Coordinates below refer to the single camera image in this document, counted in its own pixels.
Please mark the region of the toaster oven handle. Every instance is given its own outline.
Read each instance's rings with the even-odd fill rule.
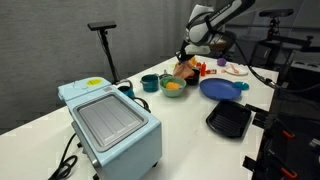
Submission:
[[[79,126],[77,125],[77,123],[75,121],[73,121],[71,123],[74,131],[76,132],[82,146],[83,146],[83,149],[85,150],[85,152],[87,153],[90,161],[91,161],[91,164],[93,165],[94,168],[99,168],[101,167],[99,161],[97,160],[97,158],[95,157],[95,155],[93,154],[88,142],[86,141],[85,137],[83,136],[83,134],[81,133],[81,130],[79,128]]]

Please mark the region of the red object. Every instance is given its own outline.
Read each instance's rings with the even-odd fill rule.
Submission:
[[[281,168],[281,172],[286,176],[288,177],[288,179],[296,179],[298,174],[296,172],[288,172],[285,168]]]
[[[217,70],[216,69],[208,69],[206,70],[207,74],[217,74]]]
[[[286,138],[288,138],[288,139],[292,139],[292,138],[295,137],[294,134],[290,134],[290,133],[288,133],[288,132],[285,131],[285,130],[282,131],[282,134],[283,134]]]
[[[206,68],[207,68],[207,65],[206,63],[204,62],[202,65],[201,65],[201,76],[205,76],[206,75]]]
[[[201,69],[201,62],[197,62],[196,68],[200,71],[200,69]]]

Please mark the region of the blue plate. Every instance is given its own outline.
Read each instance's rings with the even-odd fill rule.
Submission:
[[[220,78],[201,81],[200,89],[204,95],[214,100],[231,100],[241,95],[241,89],[233,82]]]

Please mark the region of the orange object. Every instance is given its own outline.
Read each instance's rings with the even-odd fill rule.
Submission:
[[[178,83],[168,82],[166,85],[166,88],[171,90],[176,90],[180,88],[180,85]]]
[[[217,74],[217,70],[216,69],[208,69],[206,70],[207,74]]]
[[[200,70],[201,76],[205,76],[205,75],[206,75],[206,68],[207,68],[206,63],[205,63],[205,62],[202,63],[202,65],[201,65],[201,70]]]
[[[190,59],[190,62],[191,62],[191,64],[192,64],[192,66],[195,67],[195,66],[197,65],[196,57],[193,56],[193,57]]]
[[[294,138],[294,137],[295,137],[294,134],[290,134],[290,133],[288,133],[288,132],[285,131],[285,130],[282,131],[282,134],[283,134],[286,138],[288,138],[288,139],[291,139],[291,138]]]

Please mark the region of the black tray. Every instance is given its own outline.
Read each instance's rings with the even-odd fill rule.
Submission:
[[[220,101],[207,117],[207,125],[229,138],[241,138],[250,120],[251,111],[232,101]]]

